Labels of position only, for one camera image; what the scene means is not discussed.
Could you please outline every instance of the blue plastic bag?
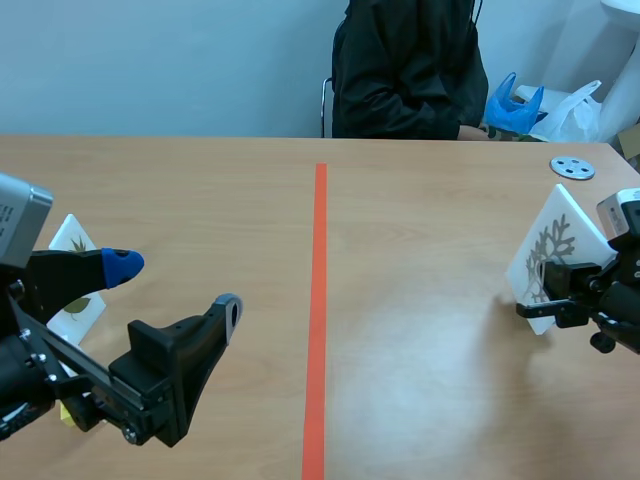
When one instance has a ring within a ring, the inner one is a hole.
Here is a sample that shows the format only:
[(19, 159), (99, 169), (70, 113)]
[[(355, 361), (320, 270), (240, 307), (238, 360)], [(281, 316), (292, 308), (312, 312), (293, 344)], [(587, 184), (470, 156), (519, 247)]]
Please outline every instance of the blue plastic bag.
[(538, 89), (530, 102), (518, 103), (511, 99), (515, 81), (516, 74), (510, 73), (493, 93), (487, 104), (485, 121), (492, 127), (526, 135), (538, 119), (544, 87)]

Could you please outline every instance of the red tape line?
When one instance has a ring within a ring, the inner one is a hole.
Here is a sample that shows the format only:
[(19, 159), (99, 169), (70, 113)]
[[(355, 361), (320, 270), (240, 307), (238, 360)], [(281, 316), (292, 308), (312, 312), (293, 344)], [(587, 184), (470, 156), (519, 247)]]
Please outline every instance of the red tape line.
[(327, 356), (327, 164), (316, 165), (302, 480), (324, 480)]

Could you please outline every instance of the plastic bag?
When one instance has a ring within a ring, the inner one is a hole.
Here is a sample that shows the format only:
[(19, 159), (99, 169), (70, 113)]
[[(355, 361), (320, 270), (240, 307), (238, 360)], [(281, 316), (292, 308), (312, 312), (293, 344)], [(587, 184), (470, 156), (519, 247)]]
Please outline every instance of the plastic bag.
[(544, 87), (538, 89), (530, 102), (519, 103), (511, 99), (515, 81), (516, 74), (510, 73), (493, 93), (487, 104), (485, 121), (492, 127), (526, 135), (538, 119)]
[(549, 142), (597, 142), (602, 105), (591, 98), (591, 94), (600, 85), (602, 82), (596, 80), (569, 95), (531, 129), (531, 135)]

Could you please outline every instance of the black jacket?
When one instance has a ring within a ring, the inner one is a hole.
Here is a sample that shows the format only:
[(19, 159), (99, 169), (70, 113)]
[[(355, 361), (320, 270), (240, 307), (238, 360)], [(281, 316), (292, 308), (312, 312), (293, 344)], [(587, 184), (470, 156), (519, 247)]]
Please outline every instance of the black jacket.
[(350, 0), (333, 49), (333, 136), (453, 140), (488, 82), (473, 0)]

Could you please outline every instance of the yellow object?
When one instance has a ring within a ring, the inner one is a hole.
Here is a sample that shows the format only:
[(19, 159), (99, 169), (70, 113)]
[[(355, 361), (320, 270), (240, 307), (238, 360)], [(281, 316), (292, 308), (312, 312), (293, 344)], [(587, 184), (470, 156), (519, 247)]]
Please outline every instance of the yellow object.
[(60, 402), (60, 420), (62, 420), (62, 423), (64, 423), (67, 427), (76, 426), (76, 423), (73, 421), (73, 418), (71, 418), (71, 414), (69, 413), (69, 410), (67, 410), (67, 407), (65, 407), (62, 402)]

